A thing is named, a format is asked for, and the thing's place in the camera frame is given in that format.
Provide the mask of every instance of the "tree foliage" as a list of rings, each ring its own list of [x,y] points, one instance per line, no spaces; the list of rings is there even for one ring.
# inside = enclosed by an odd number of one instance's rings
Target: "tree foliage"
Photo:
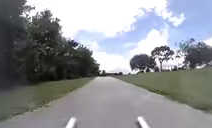
[[[132,70],[140,70],[144,72],[146,68],[154,68],[155,65],[155,60],[146,54],[135,55],[130,60],[130,67]]]
[[[18,81],[16,46],[24,39],[25,0],[0,0],[0,87]]]
[[[212,65],[212,47],[204,42],[196,42],[195,39],[189,39],[180,43],[179,47],[180,56],[184,56],[184,64],[186,66],[196,68],[202,65]]]
[[[92,51],[63,37],[60,20],[49,10],[28,17],[32,8],[23,0],[3,0],[0,7],[6,9],[0,15],[0,86],[13,79],[33,83],[99,75]]]
[[[160,62],[160,70],[162,70],[162,64],[164,61],[170,60],[174,55],[174,51],[168,46],[156,47],[152,52],[151,56],[158,59]]]

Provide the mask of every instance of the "white road marking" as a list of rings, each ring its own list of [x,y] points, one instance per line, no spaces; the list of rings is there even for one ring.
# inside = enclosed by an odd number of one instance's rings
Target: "white road marking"
[[[139,116],[137,120],[141,128],[150,128],[142,116]]]
[[[66,125],[66,128],[74,128],[75,127],[75,124],[76,124],[76,118],[75,117],[72,117],[70,118],[68,124]]]

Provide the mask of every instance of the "grass verge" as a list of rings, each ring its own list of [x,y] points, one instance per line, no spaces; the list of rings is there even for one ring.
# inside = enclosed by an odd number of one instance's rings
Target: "grass verge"
[[[34,110],[88,83],[92,78],[46,82],[0,92],[0,121]]]
[[[212,68],[115,78],[212,113]]]

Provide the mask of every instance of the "gray pavement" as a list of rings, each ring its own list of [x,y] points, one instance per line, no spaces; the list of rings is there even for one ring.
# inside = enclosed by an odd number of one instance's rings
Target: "gray pavement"
[[[138,128],[137,116],[150,128],[212,128],[212,115],[111,77],[0,122],[0,128],[64,128],[73,116],[77,128]]]

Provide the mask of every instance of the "blue sky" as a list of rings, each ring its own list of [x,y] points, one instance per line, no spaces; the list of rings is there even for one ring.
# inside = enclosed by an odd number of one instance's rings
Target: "blue sky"
[[[135,54],[195,38],[212,45],[212,0],[28,0],[50,9],[64,36],[93,50],[101,69],[130,72]],[[177,65],[174,60],[167,65]]]

